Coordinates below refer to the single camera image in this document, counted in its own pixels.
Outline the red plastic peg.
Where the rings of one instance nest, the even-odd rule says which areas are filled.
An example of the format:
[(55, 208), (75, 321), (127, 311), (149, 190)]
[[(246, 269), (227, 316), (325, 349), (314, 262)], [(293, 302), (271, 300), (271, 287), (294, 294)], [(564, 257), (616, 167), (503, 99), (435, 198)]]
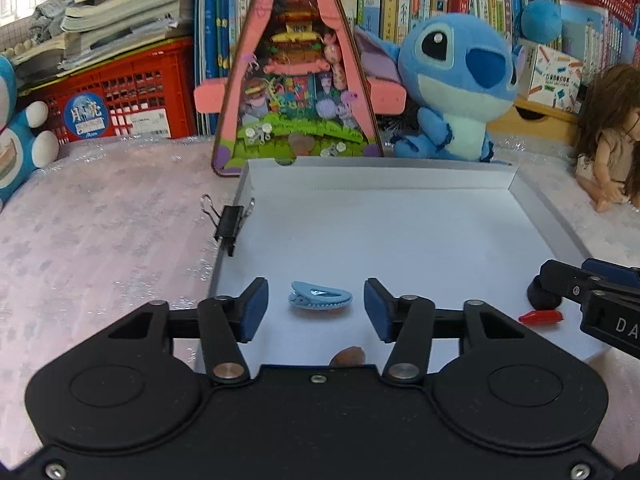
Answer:
[(526, 326), (551, 326), (563, 321), (558, 310), (531, 310), (518, 318), (518, 322)]

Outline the brown nut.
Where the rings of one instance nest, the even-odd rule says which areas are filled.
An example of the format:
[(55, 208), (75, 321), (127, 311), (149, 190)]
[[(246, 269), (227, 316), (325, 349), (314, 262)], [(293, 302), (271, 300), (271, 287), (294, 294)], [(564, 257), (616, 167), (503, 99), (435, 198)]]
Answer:
[(366, 362), (366, 359), (366, 352), (363, 351), (363, 348), (351, 346), (337, 352), (330, 361), (330, 367), (361, 366)]

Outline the blue hair clip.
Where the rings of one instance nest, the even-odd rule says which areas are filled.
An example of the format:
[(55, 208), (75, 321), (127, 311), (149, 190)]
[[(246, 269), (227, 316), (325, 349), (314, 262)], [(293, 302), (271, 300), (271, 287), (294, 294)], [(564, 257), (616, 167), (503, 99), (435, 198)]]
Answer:
[(332, 311), (349, 306), (352, 294), (345, 289), (294, 281), (288, 302), (294, 308), (309, 311)]

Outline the small black round cap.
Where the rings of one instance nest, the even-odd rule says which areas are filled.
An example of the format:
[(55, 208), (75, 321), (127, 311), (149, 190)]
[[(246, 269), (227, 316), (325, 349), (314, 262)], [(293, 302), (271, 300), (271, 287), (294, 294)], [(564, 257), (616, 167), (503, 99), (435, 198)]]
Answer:
[(526, 296), (530, 306), (536, 311), (555, 310), (563, 301), (562, 296), (545, 289), (538, 276), (535, 276), (533, 281), (528, 285)]

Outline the small binder clip on tray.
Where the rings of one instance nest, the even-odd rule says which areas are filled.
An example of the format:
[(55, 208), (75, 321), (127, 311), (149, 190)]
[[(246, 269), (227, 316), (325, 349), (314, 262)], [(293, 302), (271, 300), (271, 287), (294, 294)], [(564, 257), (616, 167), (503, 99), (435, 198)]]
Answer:
[(232, 257), (242, 226), (255, 207), (254, 197), (246, 206), (226, 205), (222, 211), (218, 211), (213, 199), (208, 194), (204, 194), (201, 196), (200, 205), (201, 212), (206, 214), (214, 225), (214, 241), (218, 243), (220, 250)]

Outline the grey cardboard tray box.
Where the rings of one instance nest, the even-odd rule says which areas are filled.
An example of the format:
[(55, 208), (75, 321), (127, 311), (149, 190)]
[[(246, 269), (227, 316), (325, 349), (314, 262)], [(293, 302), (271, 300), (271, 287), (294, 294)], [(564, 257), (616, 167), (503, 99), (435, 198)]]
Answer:
[[(526, 289), (548, 260), (579, 266), (588, 249), (522, 170), (499, 164), (396, 158), (306, 157), (290, 166), (253, 159), (235, 203), (255, 207), (232, 257), (217, 258), (210, 290), (235, 296), (255, 278), (269, 304), (243, 347), (251, 370), (264, 364), (326, 365), (357, 346), (383, 365), (363, 307), (377, 278), (392, 294), (442, 309), (480, 299), (517, 318)], [(348, 290), (332, 311), (294, 308), (294, 281)]]

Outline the wooden drawer box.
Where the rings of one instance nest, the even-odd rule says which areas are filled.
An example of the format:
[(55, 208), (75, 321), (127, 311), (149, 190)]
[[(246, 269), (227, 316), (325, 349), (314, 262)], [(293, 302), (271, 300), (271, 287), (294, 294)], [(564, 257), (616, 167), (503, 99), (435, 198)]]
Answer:
[(487, 125), (491, 134), (534, 136), (574, 146), (578, 140), (576, 115), (517, 98), (509, 110)]

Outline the white label printer box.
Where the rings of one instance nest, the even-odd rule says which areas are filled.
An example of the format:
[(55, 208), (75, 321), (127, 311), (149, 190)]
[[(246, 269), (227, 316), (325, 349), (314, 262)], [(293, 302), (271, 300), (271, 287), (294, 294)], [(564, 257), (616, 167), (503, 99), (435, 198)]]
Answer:
[(577, 114), (582, 60), (524, 39), (520, 40), (520, 47), (526, 59), (518, 95), (528, 102)]

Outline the Stitch plush toy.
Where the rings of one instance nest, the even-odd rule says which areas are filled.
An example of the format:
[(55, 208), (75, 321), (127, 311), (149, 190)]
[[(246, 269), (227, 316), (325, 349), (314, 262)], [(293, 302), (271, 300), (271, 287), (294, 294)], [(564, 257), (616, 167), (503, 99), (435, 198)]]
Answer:
[(361, 65), (395, 81), (416, 103), (414, 130), (392, 137), (398, 158), (491, 162), (487, 131), (518, 94), (526, 53), (508, 46), (495, 29), (471, 14), (431, 16), (393, 44), (354, 28)]

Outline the red plastic crate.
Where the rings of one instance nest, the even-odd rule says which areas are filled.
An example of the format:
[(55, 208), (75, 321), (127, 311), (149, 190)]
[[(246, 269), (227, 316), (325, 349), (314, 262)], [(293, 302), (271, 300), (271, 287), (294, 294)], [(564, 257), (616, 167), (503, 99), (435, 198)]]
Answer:
[(196, 133), (193, 41), (150, 44), (22, 92), (45, 102), (46, 128), (62, 144), (107, 136), (180, 139)]

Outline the pink triangular diorama house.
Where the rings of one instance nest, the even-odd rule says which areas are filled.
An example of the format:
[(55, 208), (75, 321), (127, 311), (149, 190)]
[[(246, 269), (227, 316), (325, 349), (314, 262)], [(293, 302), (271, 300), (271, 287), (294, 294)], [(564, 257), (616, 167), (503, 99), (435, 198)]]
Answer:
[(252, 0), (229, 75), (194, 101), (217, 115), (212, 167), (232, 177), (256, 158), (378, 157), (376, 118), (401, 113), (406, 92), (364, 73), (340, 0)]

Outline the blue plush toy on shelf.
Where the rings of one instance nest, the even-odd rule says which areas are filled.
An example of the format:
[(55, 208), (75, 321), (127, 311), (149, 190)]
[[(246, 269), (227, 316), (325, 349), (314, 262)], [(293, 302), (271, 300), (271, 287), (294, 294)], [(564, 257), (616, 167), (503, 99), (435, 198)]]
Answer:
[(561, 10), (553, 0), (533, 0), (521, 14), (522, 36), (536, 44), (551, 44), (562, 32)]

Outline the Doraemon plush toy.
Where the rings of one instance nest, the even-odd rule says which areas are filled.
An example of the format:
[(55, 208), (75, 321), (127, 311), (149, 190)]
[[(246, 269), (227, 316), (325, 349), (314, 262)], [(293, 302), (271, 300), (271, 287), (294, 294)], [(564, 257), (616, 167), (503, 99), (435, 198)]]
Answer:
[(1, 207), (36, 171), (58, 158), (58, 139), (50, 130), (37, 129), (48, 119), (49, 109), (43, 101), (31, 102), (17, 110), (17, 88), (11, 62), (1, 57)]

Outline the row of shelf books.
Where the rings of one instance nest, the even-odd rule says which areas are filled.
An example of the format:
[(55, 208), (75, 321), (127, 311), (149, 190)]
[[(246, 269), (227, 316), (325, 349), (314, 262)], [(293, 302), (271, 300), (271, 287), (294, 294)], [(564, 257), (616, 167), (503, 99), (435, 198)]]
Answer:
[[(230, 18), (217, 22), (218, 44), (207, 47), (206, 51), (217, 55), (218, 70), (216, 75), (207, 76), (202, 82), (229, 75), (251, 1), (216, 0), (218, 9), (227, 12)], [(426, 18), (445, 12), (467, 11), (470, 0), (340, 0), (340, 3), (352, 29), (359, 26), (385, 39), (403, 40)]]

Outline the stack of books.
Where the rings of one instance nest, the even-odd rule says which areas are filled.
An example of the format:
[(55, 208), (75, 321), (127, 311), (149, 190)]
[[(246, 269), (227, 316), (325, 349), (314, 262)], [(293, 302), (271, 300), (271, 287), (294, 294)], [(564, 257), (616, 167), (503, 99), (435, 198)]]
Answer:
[(48, 0), (26, 38), (1, 38), (18, 84), (31, 86), (192, 32), (194, 0)]

